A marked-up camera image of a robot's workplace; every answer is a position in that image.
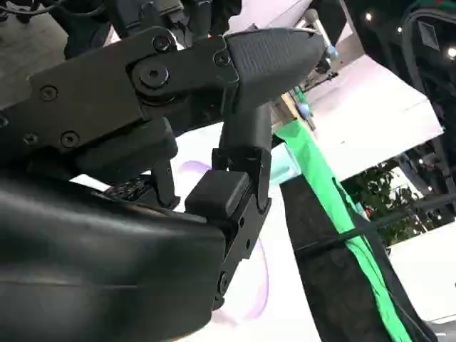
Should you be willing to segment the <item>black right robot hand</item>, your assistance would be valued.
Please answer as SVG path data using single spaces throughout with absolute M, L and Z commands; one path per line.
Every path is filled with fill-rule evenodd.
M 203 328 L 271 206 L 267 104 L 324 51 L 296 28 L 181 50 L 155 26 L 32 76 L 1 112 L 1 339 Z

